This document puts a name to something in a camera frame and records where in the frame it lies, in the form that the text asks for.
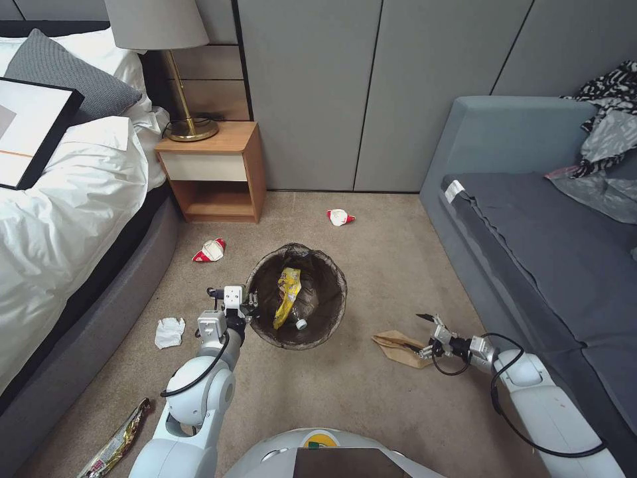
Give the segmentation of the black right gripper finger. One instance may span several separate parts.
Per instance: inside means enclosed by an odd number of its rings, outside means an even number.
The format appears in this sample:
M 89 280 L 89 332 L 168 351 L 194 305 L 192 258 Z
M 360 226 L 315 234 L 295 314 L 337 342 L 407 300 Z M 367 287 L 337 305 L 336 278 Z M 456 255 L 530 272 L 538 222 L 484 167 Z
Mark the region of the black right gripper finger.
M 440 317 L 428 313 L 417 313 L 417 317 L 432 323 L 431 338 L 435 341 L 449 341 L 452 338 L 452 332 L 445 326 Z
M 415 353 L 421 360 L 429 360 L 450 355 L 450 341 L 431 339 L 430 342 L 431 343 L 425 347 L 418 347 L 413 343 L 404 341 L 401 343 L 401 346 Z

